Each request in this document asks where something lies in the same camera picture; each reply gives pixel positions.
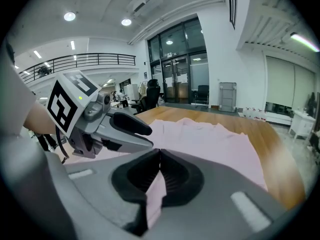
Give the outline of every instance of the wooden tabletop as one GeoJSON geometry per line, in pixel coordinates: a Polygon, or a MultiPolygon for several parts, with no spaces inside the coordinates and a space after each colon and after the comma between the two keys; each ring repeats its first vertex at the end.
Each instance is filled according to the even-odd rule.
{"type": "Polygon", "coordinates": [[[195,122],[221,124],[234,133],[248,135],[257,152],[269,193],[287,209],[305,200],[304,185],[296,163],[278,134],[267,122],[217,113],[159,106],[137,114],[147,124],[155,119],[176,122],[189,118],[195,122]]]}

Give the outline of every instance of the black office chair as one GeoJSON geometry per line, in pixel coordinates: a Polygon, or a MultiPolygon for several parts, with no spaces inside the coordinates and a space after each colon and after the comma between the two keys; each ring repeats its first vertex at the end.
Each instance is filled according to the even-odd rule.
{"type": "Polygon", "coordinates": [[[205,102],[208,105],[209,102],[209,85],[199,85],[198,91],[194,97],[195,103],[197,101],[205,102]]]}
{"type": "Polygon", "coordinates": [[[137,113],[154,109],[158,104],[160,86],[157,79],[151,79],[147,83],[146,96],[140,99],[137,104],[132,104],[131,107],[136,109],[137,113]]]}

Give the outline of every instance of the white side table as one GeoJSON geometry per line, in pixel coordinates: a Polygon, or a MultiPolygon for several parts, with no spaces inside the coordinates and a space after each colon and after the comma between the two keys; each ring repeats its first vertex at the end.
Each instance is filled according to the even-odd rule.
{"type": "Polygon", "coordinates": [[[293,141],[295,141],[298,136],[308,137],[311,133],[311,130],[313,129],[315,121],[316,119],[308,116],[307,113],[295,110],[291,127],[288,132],[290,134],[291,130],[294,131],[295,136],[293,138],[293,141]]]}

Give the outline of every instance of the floor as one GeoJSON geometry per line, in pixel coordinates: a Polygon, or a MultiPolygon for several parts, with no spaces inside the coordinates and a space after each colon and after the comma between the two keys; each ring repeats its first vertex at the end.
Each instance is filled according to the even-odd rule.
{"type": "Polygon", "coordinates": [[[278,124],[270,125],[293,156],[303,181],[305,194],[308,196],[313,189],[315,179],[319,175],[319,154],[314,154],[310,151],[305,144],[306,140],[303,138],[297,138],[295,142],[293,142],[293,132],[292,134],[288,134],[289,126],[278,124]]]}
{"type": "Polygon", "coordinates": [[[197,105],[196,106],[196,105],[182,104],[182,103],[164,103],[164,104],[161,104],[160,106],[177,108],[177,109],[195,110],[195,111],[202,111],[202,112],[209,112],[209,113],[239,117],[239,114],[237,112],[219,111],[217,109],[208,108],[207,106],[204,106],[204,105],[197,105]]]}

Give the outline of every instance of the ceiling air conditioner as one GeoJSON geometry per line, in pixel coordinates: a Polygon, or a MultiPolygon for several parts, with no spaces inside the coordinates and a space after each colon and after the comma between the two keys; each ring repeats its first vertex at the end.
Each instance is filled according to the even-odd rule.
{"type": "Polygon", "coordinates": [[[127,11],[134,17],[147,16],[162,3],[163,0],[132,0],[127,6],[127,11]]]}

